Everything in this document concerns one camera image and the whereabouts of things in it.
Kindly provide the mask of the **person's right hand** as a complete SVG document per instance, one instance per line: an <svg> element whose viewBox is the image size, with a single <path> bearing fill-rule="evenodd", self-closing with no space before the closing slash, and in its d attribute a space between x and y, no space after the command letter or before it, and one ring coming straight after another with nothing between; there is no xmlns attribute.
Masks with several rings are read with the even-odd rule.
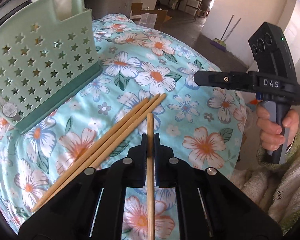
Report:
<svg viewBox="0 0 300 240"><path fill-rule="evenodd" d="M282 126L285 129L289 129L289 137L285 139L285 137L281 134L282 127L277 123L270 121L269 112L261 106L259 103L256 107L257 114L257 126L260 130L260 141L261 145L265 150L275 151L285 142L287 146L290 146L294 137L296 136L299 129L299 114L296 110L290 109L290 111L285 116Z"/></svg>

